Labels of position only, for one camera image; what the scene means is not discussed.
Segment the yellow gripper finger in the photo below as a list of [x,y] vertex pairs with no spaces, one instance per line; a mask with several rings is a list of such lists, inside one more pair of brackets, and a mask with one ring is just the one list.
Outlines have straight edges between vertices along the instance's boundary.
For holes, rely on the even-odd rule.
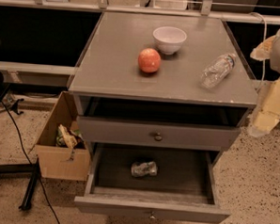
[[270,53],[272,52],[272,43],[275,39],[275,35],[266,38],[262,41],[253,51],[250,53],[250,57],[257,61],[264,61],[270,58]]
[[280,122],[280,78],[259,93],[260,105],[253,111],[247,132],[251,136],[267,135]]

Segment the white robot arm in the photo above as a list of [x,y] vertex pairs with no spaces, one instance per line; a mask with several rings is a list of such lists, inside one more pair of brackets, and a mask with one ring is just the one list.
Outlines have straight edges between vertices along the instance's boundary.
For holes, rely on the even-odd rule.
[[[257,61],[270,60],[271,69],[280,73],[280,29],[266,38],[250,53]],[[262,99],[262,105],[253,111],[248,133],[251,136],[267,135],[280,122],[280,77],[271,83]]]

